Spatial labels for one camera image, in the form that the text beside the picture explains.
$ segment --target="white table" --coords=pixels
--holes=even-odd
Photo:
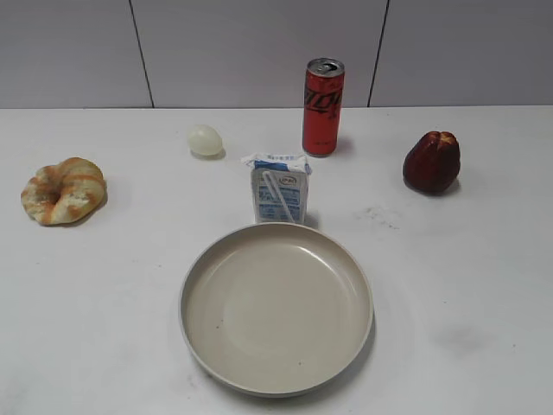
[[[188,154],[192,124],[226,158]],[[460,187],[405,187],[431,130],[461,143]],[[177,320],[185,272],[252,223],[254,151],[301,149],[302,110],[0,111],[0,414],[553,413],[553,107],[343,111],[340,147],[311,159],[311,225],[373,289],[365,359],[319,392],[252,399],[208,378]],[[40,227],[19,200],[70,156],[109,200],[76,227]]]

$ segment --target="milk carton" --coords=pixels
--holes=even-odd
[[[302,224],[311,174],[307,157],[257,153],[244,157],[242,163],[251,167],[256,222]]]

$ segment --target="can lid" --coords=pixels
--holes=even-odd
[[[317,58],[308,63],[308,71],[323,78],[333,78],[346,71],[344,64],[336,59]]]

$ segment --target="plate rim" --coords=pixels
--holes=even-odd
[[[316,385],[313,385],[313,386],[310,386],[310,387],[307,387],[307,388],[303,388],[303,389],[297,389],[297,390],[293,390],[293,391],[289,391],[289,392],[276,392],[276,393],[272,393],[272,392],[266,392],[266,391],[261,391],[261,390],[257,390],[257,389],[254,389],[254,388],[249,388],[247,386],[242,386],[242,385],[239,385],[238,383],[232,381],[232,380],[229,380],[227,379],[225,376],[222,376],[221,374],[217,373],[215,370],[213,370],[209,365],[207,365],[201,358],[200,356],[196,353],[196,350],[194,349],[194,347],[192,346],[192,343],[190,341],[190,339],[188,339],[188,335],[187,335],[187,332],[185,330],[185,327],[184,327],[184,321],[183,321],[183,313],[182,313],[182,304],[183,304],[183,301],[184,301],[184,295],[185,295],[185,289],[187,287],[187,282],[188,282],[188,279],[190,278],[190,275],[191,275],[191,272],[192,270],[194,269],[194,267],[196,266],[196,264],[198,263],[198,261],[204,257],[204,255],[206,255],[206,253],[208,253],[213,247],[215,247],[218,243],[220,243],[223,239],[226,239],[228,237],[231,237],[233,236],[234,234],[236,233],[241,233],[243,231],[246,231],[248,229],[251,229],[253,227],[267,227],[267,226],[282,226],[282,227],[299,227],[299,228],[302,228],[303,230],[306,230],[306,231],[309,231],[309,232],[313,232],[313,233],[317,233],[318,235],[320,235],[322,238],[325,238],[325,239],[328,239],[330,240],[331,242],[333,242],[335,245],[337,245],[352,261],[353,263],[355,264],[355,266],[357,267],[358,271],[360,272],[361,274],[361,277],[363,278],[363,281],[365,282],[365,286],[366,286],[366,289],[367,289],[367,294],[368,294],[368,297],[369,297],[369,303],[370,303],[370,306],[369,306],[369,318],[368,318],[368,324],[367,324],[367,327],[365,329],[365,333],[363,334],[363,340],[360,342],[360,344],[358,345],[358,348],[356,349],[355,353],[353,354],[353,357],[352,359],[346,364],[344,365],[338,372],[336,372],[335,374],[333,374],[332,376],[330,376],[328,379],[322,381],[321,383],[318,383]],[[239,391],[239,392],[242,392],[242,393],[246,393],[248,395],[252,395],[252,396],[258,396],[258,397],[264,397],[264,398],[286,398],[286,397],[292,397],[292,396],[297,396],[297,395],[302,395],[304,393],[309,393],[309,392],[312,392],[314,391],[315,389],[318,389],[324,385],[326,385],[328,382],[330,382],[331,380],[335,379],[337,376],[339,376],[340,374],[342,374],[348,367],[350,367],[352,365],[352,363],[354,361],[356,361],[356,359],[358,358],[359,354],[361,353],[361,351],[363,350],[363,348],[365,347],[366,345],[366,342],[367,342],[367,339],[369,337],[369,334],[371,332],[371,329],[372,329],[372,324],[373,324],[373,319],[374,319],[374,302],[373,302],[373,299],[372,299],[372,289],[371,289],[371,285],[369,284],[369,280],[368,278],[366,277],[366,274],[365,272],[363,271],[363,268],[360,266],[359,262],[357,261],[357,259],[340,243],[338,242],[336,239],[334,238],[331,238],[330,236],[326,235],[325,233],[319,231],[318,229],[313,229],[312,227],[306,227],[304,225],[299,225],[299,224],[296,224],[296,223],[288,223],[288,222],[262,222],[262,223],[256,223],[256,224],[253,224],[253,225],[247,225],[245,227],[240,227],[232,232],[229,232],[227,234],[225,234],[224,236],[218,238],[217,240],[215,240],[212,244],[210,244],[207,248],[205,248],[201,253],[200,255],[198,255],[196,257],[196,259],[194,260],[194,262],[190,265],[190,267],[188,268],[187,270],[187,273],[185,275],[185,278],[184,278],[184,281],[181,283],[181,290],[180,290],[180,294],[179,294],[179,301],[177,302],[177,312],[178,312],[178,317],[179,317],[179,325],[181,326],[181,333],[182,333],[182,337],[184,338],[184,342],[186,343],[187,347],[188,347],[188,350],[190,351],[190,353],[192,354],[192,356],[194,357],[194,359],[200,364],[200,366],[205,370],[207,371],[211,376],[213,376],[214,379],[216,379],[219,383],[222,383],[223,385],[225,386],[229,386],[231,389],[234,389],[236,391]]]

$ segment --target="carton logo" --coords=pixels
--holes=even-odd
[[[283,186],[294,186],[297,183],[296,178],[292,176],[281,177],[278,181]]]

